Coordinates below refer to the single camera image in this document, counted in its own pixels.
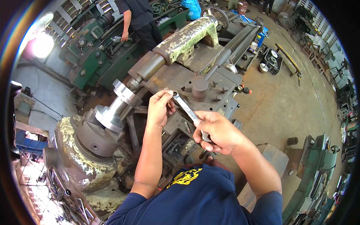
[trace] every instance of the green lathe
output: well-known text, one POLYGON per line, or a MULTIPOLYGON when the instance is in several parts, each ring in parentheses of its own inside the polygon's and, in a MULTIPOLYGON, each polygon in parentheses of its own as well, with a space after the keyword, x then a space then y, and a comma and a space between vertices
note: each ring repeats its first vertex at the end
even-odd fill
POLYGON ((305 220, 315 220, 321 214, 338 151, 340 147, 337 145, 330 148, 326 134, 316 139, 307 136, 303 149, 286 149, 289 157, 287 170, 297 171, 301 182, 283 211, 283 224, 303 224, 305 220))
MULTIPOLYGON (((158 26, 162 36, 185 26, 186 14, 189 12, 174 1, 165 3, 151 3, 156 16, 155 22, 169 18, 158 26)), ((112 37, 122 35, 123 19, 114 23, 113 16, 110 13, 100 15, 95 4, 84 9, 71 22, 71 26, 76 32, 63 46, 59 58, 73 65, 69 79, 80 89, 98 83, 112 91, 113 82, 116 79, 123 81, 127 72, 146 52, 146 48, 131 28, 131 42, 113 42, 112 37)))

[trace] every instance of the sandal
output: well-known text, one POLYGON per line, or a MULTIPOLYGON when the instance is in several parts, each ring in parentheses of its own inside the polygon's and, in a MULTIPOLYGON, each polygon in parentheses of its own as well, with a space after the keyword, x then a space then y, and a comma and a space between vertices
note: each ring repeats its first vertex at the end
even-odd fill
POLYGON ((191 155, 187 155, 185 157, 185 164, 193 164, 195 163, 194 157, 192 157, 191 155))
POLYGON ((212 156, 213 159, 215 159, 217 155, 217 152, 209 152, 204 149, 204 151, 199 155, 199 159, 208 158, 209 156, 212 156))

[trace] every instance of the plastic water bottle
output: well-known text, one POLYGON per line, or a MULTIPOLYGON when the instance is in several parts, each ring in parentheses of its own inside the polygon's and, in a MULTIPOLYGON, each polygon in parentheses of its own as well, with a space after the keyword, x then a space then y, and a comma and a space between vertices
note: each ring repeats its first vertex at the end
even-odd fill
POLYGON ((121 42, 121 36, 114 36, 110 38, 110 40, 112 40, 113 42, 121 42))

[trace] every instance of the hand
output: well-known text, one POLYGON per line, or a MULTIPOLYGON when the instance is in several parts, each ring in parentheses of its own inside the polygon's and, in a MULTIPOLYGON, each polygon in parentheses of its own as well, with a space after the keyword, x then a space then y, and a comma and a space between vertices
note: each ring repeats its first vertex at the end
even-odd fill
POLYGON ((175 103, 171 99, 173 94, 172 90, 161 90, 150 98, 146 126, 163 129, 167 121, 166 114, 175 112, 175 103))
POLYGON ((121 42, 129 40, 129 31, 124 31, 121 36, 121 42))
POLYGON ((193 138, 196 143, 209 152, 220 152, 224 155, 233 154, 247 138, 224 116, 217 112, 195 111, 199 120, 194 121, 196 130, 193 138), (215 145, 204 141, 201 131, 208 132, 215 145))

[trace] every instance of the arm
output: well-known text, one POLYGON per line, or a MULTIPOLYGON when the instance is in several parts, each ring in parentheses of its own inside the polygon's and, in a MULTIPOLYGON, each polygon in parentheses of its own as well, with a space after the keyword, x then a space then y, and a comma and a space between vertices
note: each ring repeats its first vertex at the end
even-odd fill
POLYGON ((131 193, 149 199, 155 194, 162 173, 161 132, 167 121, 166 114, 175 112, 172 91, 162 90, 150 98, 146 123, 134 184, 131 193))
POLYGON ((194 140, 214 152, 230 154, 244 172, 257 199, 271 191, 281 193, 281 181, 275 168, 229 120, 216 112, 196 111, 194 140), (215 145, 201 139, 201 130, 210 134, 215 145))
POLYGON ((124 12, 124 30, 121 36, 121 42, 129 40, 129 26, 131 21, 131 11, 126 10, 124 12))

